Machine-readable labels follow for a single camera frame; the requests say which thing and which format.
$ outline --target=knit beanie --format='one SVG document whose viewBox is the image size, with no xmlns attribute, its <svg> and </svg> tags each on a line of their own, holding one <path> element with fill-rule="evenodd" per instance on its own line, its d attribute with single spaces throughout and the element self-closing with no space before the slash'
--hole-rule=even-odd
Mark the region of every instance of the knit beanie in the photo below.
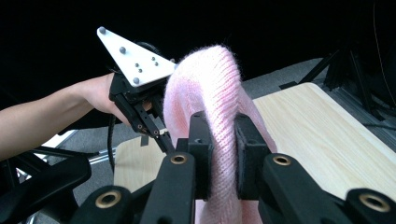
<svg viewBox="0 0 396 224">
<path fill-rule="evenodd" d="M 169 78 L 163 116 L 174 146 L 178 138 L 189 137 L 190 117 L 198 111 L 205 111 L 214 150 L 211 196 L 207 202 L 197 200 L 195 222 L 262 223 L 258 202 L 237 198 L 236 114 L 244 113 L 253 120 L 271 151 L 276 152 L 276 144 L 241 86 L 233 54 L 223 46 L 200 49 L 188 55 Z"/>
</svg>

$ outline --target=forearm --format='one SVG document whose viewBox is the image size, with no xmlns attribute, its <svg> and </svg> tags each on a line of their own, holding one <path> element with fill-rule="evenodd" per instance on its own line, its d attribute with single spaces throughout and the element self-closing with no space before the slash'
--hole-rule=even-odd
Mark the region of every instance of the forearm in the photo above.
<svg viewBox="0 0 396 224">
<path fill-rule="evenodd" d="M 42 145 L 92 110 L 81 90 L 78 83 L 0 111 L 0 161 Z"/>
</svg>

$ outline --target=pink knitted fabric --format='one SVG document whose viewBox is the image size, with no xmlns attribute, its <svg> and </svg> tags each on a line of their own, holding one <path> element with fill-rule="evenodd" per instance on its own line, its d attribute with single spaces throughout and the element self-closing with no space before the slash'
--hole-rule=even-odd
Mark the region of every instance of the pink knitted fabric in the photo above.
<svg viewBox="0 0 396 224">
<path fill-rule="evenodd" d="M 163 115 L 173 144 L 188 137 L 191 115 L 202 110 L 213 135 L 211 197 L 197 202 L 196 223 L 261 223 L 257 202 L 237 199 L 236 113 L 250 116 L 273 152 L 276 144 L 240 79 L 233 54 L 215 46 L 187 56 L 166 86 Z"/>
</svg>

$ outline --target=person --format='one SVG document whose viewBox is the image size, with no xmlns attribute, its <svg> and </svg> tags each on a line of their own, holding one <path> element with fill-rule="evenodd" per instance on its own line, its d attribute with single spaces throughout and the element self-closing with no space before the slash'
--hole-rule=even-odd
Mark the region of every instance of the person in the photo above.
<svg viewBox="0 0 396 224">
<path fill-rule="evenodd" d="M 42 99 L 0 111 L 0 161 L 34 149 L 96 108 L 129 125 L 108 98 L 114 74 L 88 79 Z"/>
</svg>

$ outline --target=black background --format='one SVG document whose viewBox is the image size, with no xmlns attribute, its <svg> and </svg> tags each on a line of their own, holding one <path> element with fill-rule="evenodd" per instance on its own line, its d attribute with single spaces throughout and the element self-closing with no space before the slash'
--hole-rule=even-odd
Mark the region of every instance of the black background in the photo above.
<svg viewBox="0 0 396 224">
<path fill-rule="evenodd" d="M 114 63 L 96 35 L 100 26 L 131 41 L 149 42 L 165 58 L 177 61 L 200 47 L 224 44 L 235 53 L 243 79 L 250 79 L 334 52 L 345 41 L 361 3 L 372 4 L 358 0 L 2 1 L 1 108 L 107 74 Z M 391 6 L 385 1 L 376 6 L 384 55 L 395 40 Z M 362 58 L 375 71 L 370 11 L 361 25 Z"/>
</svg>

